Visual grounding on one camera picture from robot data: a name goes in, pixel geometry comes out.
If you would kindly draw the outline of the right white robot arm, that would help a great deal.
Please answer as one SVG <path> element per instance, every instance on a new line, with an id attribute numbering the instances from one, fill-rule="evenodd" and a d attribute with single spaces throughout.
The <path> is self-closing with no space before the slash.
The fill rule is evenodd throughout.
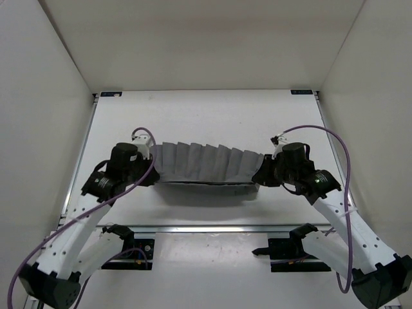
<path id="1" fill-rule="evenodd" d="M 289 233 L 291 255 L 320 259 L 344 277 L 366 308 L 380 308 L 411 286 L 411 257 L 399 256 L 349 206 L 348 195 L 327 170 L 316 169 L 310 147 L 294 142 L 278 145 L 266 154 L 252 177 L 265 187 L 294 186 L 293 195 L 303 196 L 321 213 L 344 241 L 340 245 L 310 223 Z"/>

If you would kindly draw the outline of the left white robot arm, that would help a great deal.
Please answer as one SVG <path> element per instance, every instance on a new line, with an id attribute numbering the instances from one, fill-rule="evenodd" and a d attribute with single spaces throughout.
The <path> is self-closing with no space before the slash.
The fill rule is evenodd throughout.
<path id="1" fill-rule="evenodd" d="M 42 253 L 33 263 L 20 266 L 17 276 L 30 296 L 52 308 L 75 308 L 94 271 L 136 250 L 133 231 L 119 224 L 104 227 L 92 246 L 85 244 L 118 199 L 160 179 L 155 171 L 157 156 L 153 142 L 120 142 L 109 159 L 95 166 L 66 223 L 43 241 Z"/>

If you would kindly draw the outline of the grey pleated skirt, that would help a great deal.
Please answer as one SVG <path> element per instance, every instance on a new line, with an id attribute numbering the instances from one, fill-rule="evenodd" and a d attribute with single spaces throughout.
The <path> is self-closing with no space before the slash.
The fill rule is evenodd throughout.
<path id="1" fill-rule="evenodd" d="M 164 142 L 157 145 L 154 169 L 160 179 L 159 194 L 202 194 L 256 199 L 260 185 L 252 181 L 263 163 L 263 155 L 224 145 Z"/>

